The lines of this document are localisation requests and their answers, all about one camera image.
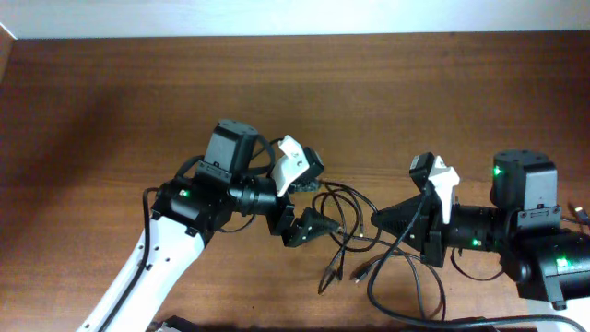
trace wood grain surface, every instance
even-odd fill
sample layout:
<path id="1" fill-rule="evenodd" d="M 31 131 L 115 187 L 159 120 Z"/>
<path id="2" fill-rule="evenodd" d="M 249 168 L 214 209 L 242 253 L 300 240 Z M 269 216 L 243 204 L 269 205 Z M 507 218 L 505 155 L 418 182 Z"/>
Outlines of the wood grain surface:
<path id="1" fill-rule="evenodd" d="M 559 203 L 590 207 L 589 91 L 587 32 L 16 41 L 0 86 L 0 326 L 77 328 L 142 231 L 142 190 L 204 153 L 219 118 L 269 139 L 292 135 L 320 153 L 325 179 L 379 208 L 417 193 L 407 172 L 424 151 L 455 166 L 462 203 L 490 205 L 492 156 L 505 148 L 549 154 Z M 294 197 L 297 214 L 311 197 Z M 317 295 L 335 250 L 327 237 L 285 248 L 264 219 L 218 234 L 157 318 L 392 325 L 370 305 L 366 282 Z M 383 250 L 349 255 L 345 273 Z M 499 269 L 495 254 L 465 253 L 459 264 L 479 277 Z M 436 283 L 419 272 L 433 310 Z M 448 257 L 440 273 L 449 318 L 525 313 L 505 276 L 477 283 Z M 376 293 L 419 314 L 402 261 L 387 264 Z"/>
<path id="2" fill-rule="evenodd" d="M 8 64 L 8 56 L 10 56 L 12 42 L 12 37 L 0 26 L 0 83 L 2 83 L 6 65 Z"/>

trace green led light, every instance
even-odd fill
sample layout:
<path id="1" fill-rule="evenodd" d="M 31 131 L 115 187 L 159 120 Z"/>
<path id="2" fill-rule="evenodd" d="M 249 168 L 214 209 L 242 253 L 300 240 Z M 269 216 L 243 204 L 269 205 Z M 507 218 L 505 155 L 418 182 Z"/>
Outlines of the green led light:
<path id="1" fill-rule="evenodd" d="M 568 267 L 570 262 L 565 258 L 558 258 L 557 259 L 557 267 Z"/>
<path id="2" fill-rule="evenodd" d="M 494 167 L 494 176 L 498 176 L 500 174 L 502 174 L 504 171 L 500 169 L 500 167 L 496 166 Z"/>

